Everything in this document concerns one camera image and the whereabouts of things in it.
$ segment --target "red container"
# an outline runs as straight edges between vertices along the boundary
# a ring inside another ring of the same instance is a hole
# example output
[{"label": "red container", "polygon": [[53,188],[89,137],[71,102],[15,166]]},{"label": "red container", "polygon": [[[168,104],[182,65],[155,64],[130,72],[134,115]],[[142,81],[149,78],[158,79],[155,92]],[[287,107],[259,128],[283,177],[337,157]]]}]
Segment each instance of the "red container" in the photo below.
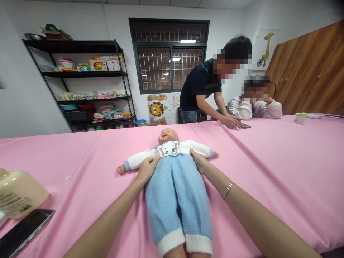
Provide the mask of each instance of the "red container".
[{"label": "red container", "polygon": [[90,118],[94,119],[94,113],[96,112],[96,109],[94,108],[93,104],[84,104],[84,105],[78,105],[83,110],[86,110],[90,116]]}]

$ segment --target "hand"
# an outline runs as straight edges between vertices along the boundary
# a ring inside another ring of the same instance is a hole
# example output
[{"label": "hand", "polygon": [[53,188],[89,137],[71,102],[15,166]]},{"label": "hand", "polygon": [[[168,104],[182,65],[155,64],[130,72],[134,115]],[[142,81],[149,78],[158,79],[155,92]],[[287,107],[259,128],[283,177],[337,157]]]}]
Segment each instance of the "hand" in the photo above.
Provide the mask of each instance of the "hand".
[{"label": "hand", "polygon": [[240,118],[237,118],[237,117],[229,115],[229,114],[224,116],[222,119],[220,119],[220,122],[223,123],[225,126],[232,128],[232,129],[236,129],[237,127],[241,128],[241,126],[243,125],[240,122]]},{"label": "hand", "polygon": [[125,172],[125,166],[121,165],[117,168],[117,173],[123,174]]},{"label": "hand", "polygon": [[273,102],[273,98],[268,98],[265,100],[265,102],[269,105],[271,104],[271,102]]},{"label": "hand", "polygon": [[196,163],[197,169],[201,174],[205,174],[207,169],[206,165],[209,164],[207,159],[202,155],[194,151],[194,149],[190,149],[190,154],[194,159],[194,162]]},{"label": "hand", "polygon": [[152,177],[159,159],[160,159],[160,155],[156,156],[155,158],[153,157],[146,158],[142,162],[142,165],[140,167],[140,170],[136,179],[142,183],[147,183],[148,180]]}]

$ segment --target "ceiling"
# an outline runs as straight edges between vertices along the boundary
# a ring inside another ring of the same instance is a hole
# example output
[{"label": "ceiling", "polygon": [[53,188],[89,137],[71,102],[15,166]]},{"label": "ceiling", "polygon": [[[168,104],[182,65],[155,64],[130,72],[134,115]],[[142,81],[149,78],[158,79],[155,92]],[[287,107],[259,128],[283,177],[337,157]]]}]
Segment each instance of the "ceiling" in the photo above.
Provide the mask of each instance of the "ceiling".
[{"label": "ceiling", "polygon": [[245,9],[254,0],[38,0],[50,2],[109,3],[125,5],[167,5],[209,9]]}]

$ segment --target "pink table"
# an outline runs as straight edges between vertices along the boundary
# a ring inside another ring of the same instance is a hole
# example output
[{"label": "pink table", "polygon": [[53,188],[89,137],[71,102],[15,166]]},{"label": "pink table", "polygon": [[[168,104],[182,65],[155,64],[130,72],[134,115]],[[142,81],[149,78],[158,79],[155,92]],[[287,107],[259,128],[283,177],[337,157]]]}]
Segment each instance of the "pink table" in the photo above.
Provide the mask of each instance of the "pink table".
[{"label": "pink table", "polygon": [[[230,130],[219,122],[172,125],[181,140],[212,147],[211,162],[279,216],[318,252],[344,245],[344,121],[323,118],[292,122],[294,116],[247,121],[251,129]],[[20,257],[62,257],[82,233],[129,186],[136,171],[120,176],[116,167],[154,147],[165,126],[0,139],[0,164],[23,169],[51,197],[56,214]],[[260,255],[221,196],[205,179],[214,257]],[[4,235],[15,222],[1,230]],[[130,210],[109,257],[158,257],[143,192]]]}]

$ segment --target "black t-shirt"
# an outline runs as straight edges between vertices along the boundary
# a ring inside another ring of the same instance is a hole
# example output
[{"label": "black t-shirt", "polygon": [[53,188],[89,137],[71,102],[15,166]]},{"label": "black t-shirt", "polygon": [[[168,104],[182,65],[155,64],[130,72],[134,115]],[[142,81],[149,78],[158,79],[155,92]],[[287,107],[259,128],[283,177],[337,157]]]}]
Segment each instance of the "black t-shirt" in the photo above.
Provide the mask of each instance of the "black t-shirt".
[{"label": "black t-shirt", "polygon": [[200,63],[189,73],[180,93],[180,108],[198,110],[196,95],[209,97],[214,92],[222,92],[221,81],[212,73],[212,59]]}]

